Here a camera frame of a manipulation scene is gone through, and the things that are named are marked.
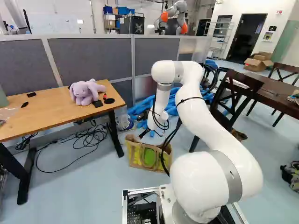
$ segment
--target window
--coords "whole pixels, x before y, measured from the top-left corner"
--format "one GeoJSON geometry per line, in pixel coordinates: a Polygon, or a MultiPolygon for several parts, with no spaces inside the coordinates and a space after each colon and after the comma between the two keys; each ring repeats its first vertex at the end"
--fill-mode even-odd
{"type": "Polygon", "coordinates": [[[225,38],[229,29],[229,23],[232,20],[232,15],[220,15],[215,26],[213,37],[225,38]]]}

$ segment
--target white pole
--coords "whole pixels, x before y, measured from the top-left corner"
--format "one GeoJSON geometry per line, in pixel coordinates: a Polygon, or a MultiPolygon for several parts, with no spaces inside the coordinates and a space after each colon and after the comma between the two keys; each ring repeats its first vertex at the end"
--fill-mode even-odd
{"type": "Polygon", "coordinates": [[[15,24],[19,29],[26,28],[27,24],[25,22],[24,16],[21,13],[16,0],[4,0],[6,7],[8,8],[15,24]]]}

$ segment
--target cubicle partition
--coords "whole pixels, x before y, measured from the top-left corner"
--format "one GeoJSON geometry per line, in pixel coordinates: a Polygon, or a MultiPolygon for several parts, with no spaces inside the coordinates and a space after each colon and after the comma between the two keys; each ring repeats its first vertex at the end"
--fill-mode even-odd
{"type": "Polygon", "coordinates": [[[108,79],[131,107],[155,93],[154,62],[203,63],[210,41],[203,36],[2,35],[0,84],[9,96],[108,79]]]}

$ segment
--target yellow bag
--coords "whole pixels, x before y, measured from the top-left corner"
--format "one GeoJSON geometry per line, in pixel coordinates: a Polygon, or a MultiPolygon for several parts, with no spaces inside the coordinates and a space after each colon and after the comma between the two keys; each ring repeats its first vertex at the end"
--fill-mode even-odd
{"type": "MultiPolygon", "coordinates": [[[[160,159],[162,145],[154,146],[141,143],[132,134],[127,134],[126,144],[128,148],[129,165],[131,167],[164,173],[160,159]]],[[[165,166],[170,170],[172,163],[172,149],[170,144],[168,144],[163,152],[163,159],[165,166]]]]}

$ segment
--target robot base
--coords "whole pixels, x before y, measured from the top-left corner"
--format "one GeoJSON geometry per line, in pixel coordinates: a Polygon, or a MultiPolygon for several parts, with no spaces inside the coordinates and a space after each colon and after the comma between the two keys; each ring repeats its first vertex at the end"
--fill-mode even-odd
{"type": "MultiPolygon", "coordinates": [[[[205,212],[202,217],[210,217],[210,214],[205,212]]],[[[171,184],[161,185],[153,188],[131,189],[123,190],[122,196],[122,224],[199,224],[193,221],[177,202],[171,184]],[[143,207],[150,206],[146,212],[141,208],[140,203],[145,202],[143,199],[147,198],[150,204],[141,204],[143,207]],[[155,219],[150,216],[153,212],[156,213],[155,219]]],[[[237,203],[228,204],[221,208],[217,218],[209,222],[210,224],[248,224],[237,203]]]]}

